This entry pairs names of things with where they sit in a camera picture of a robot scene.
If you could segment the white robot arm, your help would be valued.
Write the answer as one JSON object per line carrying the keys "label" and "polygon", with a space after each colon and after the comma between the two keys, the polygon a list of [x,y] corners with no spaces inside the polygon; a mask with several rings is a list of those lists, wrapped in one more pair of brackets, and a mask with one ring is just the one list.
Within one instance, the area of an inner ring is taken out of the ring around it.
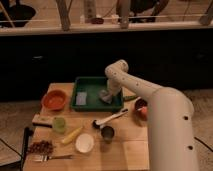
{"label": "white robot arm", "polygon": [[181,91],[128,73],[118,60],[105,68],[107,88],[113,95],[125,87],[147,103],[150,171],[199,171],[192,126],[194,106]]}

